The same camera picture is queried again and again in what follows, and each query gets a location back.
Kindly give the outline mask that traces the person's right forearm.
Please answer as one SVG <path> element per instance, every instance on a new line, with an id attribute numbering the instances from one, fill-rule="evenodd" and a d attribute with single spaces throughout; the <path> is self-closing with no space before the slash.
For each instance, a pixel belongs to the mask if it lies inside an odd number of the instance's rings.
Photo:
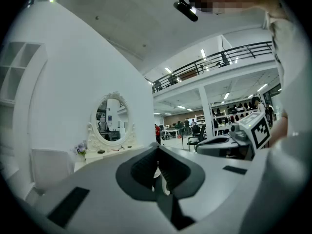
<path id="1" fill-rule="evenodd" d="M 272 127 L 269 147 L 274 146 L 280 139 L 286 137 L 287 132 L 288 132 L 288 115 L 287 112 L 283 110 L 281 113 L 281 118 Z"/>

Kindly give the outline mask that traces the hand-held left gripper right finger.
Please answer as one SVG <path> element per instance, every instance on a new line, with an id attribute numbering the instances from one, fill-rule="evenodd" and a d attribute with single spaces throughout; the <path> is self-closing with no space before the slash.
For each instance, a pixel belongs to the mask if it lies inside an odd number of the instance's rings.
<path id="1" fill-rule="evenodd" d="M 157 230 L 239 230 L 248 203 L 234 197 L 247 197 L 239 186 L 245 176 L 225 167 L 246 171 L 249 161 L 158 147 L 157 163 L 167 183 L 157 185 Z"/>

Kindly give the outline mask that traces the white shelf unit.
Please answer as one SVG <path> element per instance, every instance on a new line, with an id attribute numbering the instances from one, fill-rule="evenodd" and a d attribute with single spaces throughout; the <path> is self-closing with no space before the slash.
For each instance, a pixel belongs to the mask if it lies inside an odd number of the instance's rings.
<path id="1" fill-rule="evenodd" d="M 0 105 L 14 107 L 24 75 L 41 71 L 47 62 L 43 43 L 8 42 L 0 50 Z"/>

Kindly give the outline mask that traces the black metal railing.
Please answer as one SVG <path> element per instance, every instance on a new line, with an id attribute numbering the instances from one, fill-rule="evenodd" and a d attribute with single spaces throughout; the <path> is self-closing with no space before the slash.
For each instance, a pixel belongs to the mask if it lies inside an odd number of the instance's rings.
<path id="1" fill-rule="evenodd" d="M 251 43 L 239 47 L 222 50 L 198 60 L 192 61 L 171 73 L 152 82 L 152 93 L 180 83 L 186 79 L 199 76 L 210 70 L 237 64 L 241 60 L 256 59 L 273 53 L 271 41 Z"/>

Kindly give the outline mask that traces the white ornate vanity tabletop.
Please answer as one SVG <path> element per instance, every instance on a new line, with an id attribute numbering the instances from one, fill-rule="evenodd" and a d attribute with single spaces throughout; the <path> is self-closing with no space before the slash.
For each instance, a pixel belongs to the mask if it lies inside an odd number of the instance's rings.
<path id="1" fill-rule="evenodd" d="M 84 156 L 77 155 L 77 159 L 75 161 L 75 166 L 74 166 L 74 172 L 77 172 L 79 169 L 81 169 L 82 167 L 92 162 L 105 159 L 105 158 L 114 157 L 120 154 L 126 154 L 131 151 L 143 148 L 143 147 L 144 147 L 143 145 L 125 146 L 125 147 L 120 146 L 118 148 L 114 147 L 112 149 L 108 149 L 108 151 L 104 151 L 103 153 L 101 153 L 101 151 L 95 151 L 95 152 L 87 151 Z"/>

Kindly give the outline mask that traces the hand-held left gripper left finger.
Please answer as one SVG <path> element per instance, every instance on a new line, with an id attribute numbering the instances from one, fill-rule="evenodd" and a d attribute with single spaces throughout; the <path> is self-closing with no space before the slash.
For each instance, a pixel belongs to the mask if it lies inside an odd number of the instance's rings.
<path id="1" fill-rule="evenodd" d="M 49 189 L 34 206 L 24 202 L 23 210 L 48 234 L 175 234 L 175 227 L 155 202 L 132 199 L 116 181 L 118 166 L 147 150 L 87 164 Z M 76 187 L 89 193 L 66 226 L 60 227 L 48 215 Z"/>

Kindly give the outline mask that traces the shelf rack with dark bags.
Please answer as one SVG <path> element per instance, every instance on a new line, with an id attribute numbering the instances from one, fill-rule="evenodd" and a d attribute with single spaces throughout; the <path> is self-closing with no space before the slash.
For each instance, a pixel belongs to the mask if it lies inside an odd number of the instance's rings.
<path id="1" fill-rule="evenodd" d="M 211 122 L 213 136 L 224 135 L 229 132 L 231 125 L 242 118 L 257 111 L 257 106 L 251 100 L 233 103 L 221 103 L 211 108 Z"/>

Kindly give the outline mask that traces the white ornate oval mirror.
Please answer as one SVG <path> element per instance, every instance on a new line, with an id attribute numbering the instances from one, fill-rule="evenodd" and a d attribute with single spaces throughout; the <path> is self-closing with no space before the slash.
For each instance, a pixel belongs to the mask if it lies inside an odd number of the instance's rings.
<path id="1" fill-rule="evenodd" d="M 129 104 L 119 92 L 111 92 L 96 103 L 87 125 L 87 151 L 138 145 Z"/>

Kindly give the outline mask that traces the black office chair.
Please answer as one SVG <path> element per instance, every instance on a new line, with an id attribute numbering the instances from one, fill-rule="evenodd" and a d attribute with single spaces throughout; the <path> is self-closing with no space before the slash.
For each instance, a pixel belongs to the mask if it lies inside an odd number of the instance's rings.
<path id="1" fill-rule="evenodd" d="M 205 129 L 206 129 L 206 124 L 202 125 L 194 125 L 192 127 L 192 136 L 188 137 L 188 150 L 190 151 L 190 147 L 194 146 L 196 147 L 197 144 L 200 142 L 204 141 L 206 139 L 205 137 Z"/>

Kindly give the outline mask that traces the purple artificial flowers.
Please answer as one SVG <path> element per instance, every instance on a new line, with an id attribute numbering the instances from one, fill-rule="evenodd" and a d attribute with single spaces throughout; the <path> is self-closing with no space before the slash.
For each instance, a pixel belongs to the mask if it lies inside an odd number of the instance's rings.
<path id="1" fill-rule="evenodd" d="M 86 154 L 86 150 L 87 150 L 87 141 L 84 140 L 81 143 L 77 144 L 74 148 L 73 148 L 73 152 L 76 155 L 80 155 L 82 157 L 85 157 Z"/>

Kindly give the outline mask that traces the person's white shirt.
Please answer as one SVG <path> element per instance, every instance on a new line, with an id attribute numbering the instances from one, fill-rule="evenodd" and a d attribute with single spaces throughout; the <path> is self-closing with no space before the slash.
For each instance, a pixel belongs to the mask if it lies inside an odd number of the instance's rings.
<path id="1" fill-rule="evenodd" d="M 291 9 L 279 4 L 282 15 L 267 14 L 282 91 L 280 102 L 288 116 L 287 135 L 312 131 L 312 45 Z"/>

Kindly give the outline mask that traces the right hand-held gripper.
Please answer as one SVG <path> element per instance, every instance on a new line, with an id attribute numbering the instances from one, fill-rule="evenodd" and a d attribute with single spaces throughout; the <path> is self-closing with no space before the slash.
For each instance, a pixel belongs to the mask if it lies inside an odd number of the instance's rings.
<path id="1" fill-rule="evenodd" d="M 231 137 L 216 136 L 204 140 L 196 145 L 195 152 L 206 156 L 243 159 L 239 147 L 247 147 L 245 159 L 253 159 L 256 152 L 271 139 L 265 113 L 260 112 L 252 112 L 233 123 L 229 135 Z"/>

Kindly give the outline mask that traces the white plastic chair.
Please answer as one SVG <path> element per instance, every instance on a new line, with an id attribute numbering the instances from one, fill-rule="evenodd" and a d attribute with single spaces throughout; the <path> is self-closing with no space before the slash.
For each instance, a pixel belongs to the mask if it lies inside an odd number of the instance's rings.
<path id="1" fill-rule="evenodd" d="M 32 149 L 31 167 L 36 190 L 44 194 L 74 172 L 75 162 L 65 151 Z"/>

